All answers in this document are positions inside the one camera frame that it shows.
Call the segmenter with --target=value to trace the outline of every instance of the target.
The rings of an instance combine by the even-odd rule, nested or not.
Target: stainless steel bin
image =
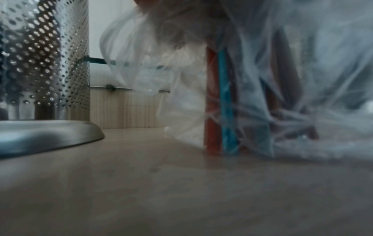
[[[88,0],[0,0],[0,157],[104,137],[89,122]]]

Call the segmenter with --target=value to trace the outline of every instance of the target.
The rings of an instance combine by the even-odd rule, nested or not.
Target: wooden tabletop
[[[373,235],[369,164],[207,157],[163,129],[0,161],[0,235]]]

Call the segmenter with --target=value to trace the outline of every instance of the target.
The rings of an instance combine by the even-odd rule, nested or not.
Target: transparent plastic bag
[[[100,46],[125,86],[169,86],[167,135],[208,153],[370,159],[372,10],[368,0],[159,0],[115,21]]]

